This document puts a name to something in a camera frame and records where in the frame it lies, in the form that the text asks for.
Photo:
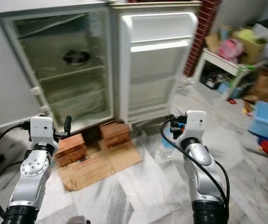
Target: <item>brown paper bag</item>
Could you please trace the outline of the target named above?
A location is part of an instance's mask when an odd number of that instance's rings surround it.
[[[268,103],[268,68],[259,70],[254,86],[243,97],[243,100],[253,103],[261,100]]]

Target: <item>white refrigerator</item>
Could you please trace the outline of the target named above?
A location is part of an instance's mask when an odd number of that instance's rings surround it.
[[[67,115],[74,133],[113,118],[133,124],[169,113],[200,1],[39,4],[8,7],[0,24],[57,128]]]

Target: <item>brick pillar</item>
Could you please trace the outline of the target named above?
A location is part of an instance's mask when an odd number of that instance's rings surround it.
[[[198,28],[188,56],[184,75],[190,77],[193,75],[197,61],[202,53],[205,37],[208,36],[211,26],[214,22],[218,6],[222,0],[202,0],[202,6],[198,12]]]

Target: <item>white table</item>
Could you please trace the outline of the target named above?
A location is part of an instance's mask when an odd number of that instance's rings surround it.
[[[237,85],[241,81],[241,79],[252,71],[250,69],[247,69],[246,65],[244,64],[235,64],[229,62],[224,58],[210,52],[208,48],[204,48],[203,53],[194,71],[194,75],[192,77],[193,81],[199,82],[206,61],[218,66],[219,68],[223,69],[224,71],[227,71],[228,73],[236,77],[232,83],[232,86],[222,95],[223,100],[228,100],[233,90],[237,87]],[[263,65],[265,62],[266,61],[262,61],[254,64],[253,66],[257,68]]]

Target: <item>water bottle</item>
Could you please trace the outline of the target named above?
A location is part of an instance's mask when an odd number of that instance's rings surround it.
[[[170,132],[170,122],[165,126],[164,130],[163,130],[165,136],[171,140],[172,142],[175,142],[173,139],[173,134]],[[157,153],[161,156],[161,157],[167,157],[169,158],[171,156],[171,154],[174,152],[175,148],[169,144],[162,136],[160,138],[160,141],[158,143],[158,149],[157,149]]]

